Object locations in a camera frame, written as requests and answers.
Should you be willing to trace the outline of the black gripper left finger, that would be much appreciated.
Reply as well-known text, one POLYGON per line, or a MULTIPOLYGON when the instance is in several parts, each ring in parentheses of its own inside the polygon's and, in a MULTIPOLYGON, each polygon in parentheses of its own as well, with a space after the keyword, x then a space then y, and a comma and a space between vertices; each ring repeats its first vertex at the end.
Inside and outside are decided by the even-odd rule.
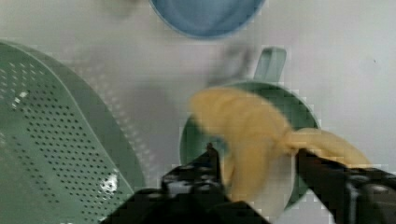
POLYGON ((213 144, 207 143, 203 154, 166 173, 161 178, 161 190, 169 198, 202 193, 215 193, 223 196, 224 184, 219 153, 213 144))

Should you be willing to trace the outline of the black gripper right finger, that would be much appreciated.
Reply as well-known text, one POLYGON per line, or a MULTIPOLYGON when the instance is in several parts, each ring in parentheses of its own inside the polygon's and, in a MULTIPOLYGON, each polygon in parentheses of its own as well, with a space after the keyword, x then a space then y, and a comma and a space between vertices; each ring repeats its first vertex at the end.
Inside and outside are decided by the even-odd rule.
POLYGON ((348 168, 302 149, 298 176, 336 224, 396 224, 395 175, 377 168, 348 168))

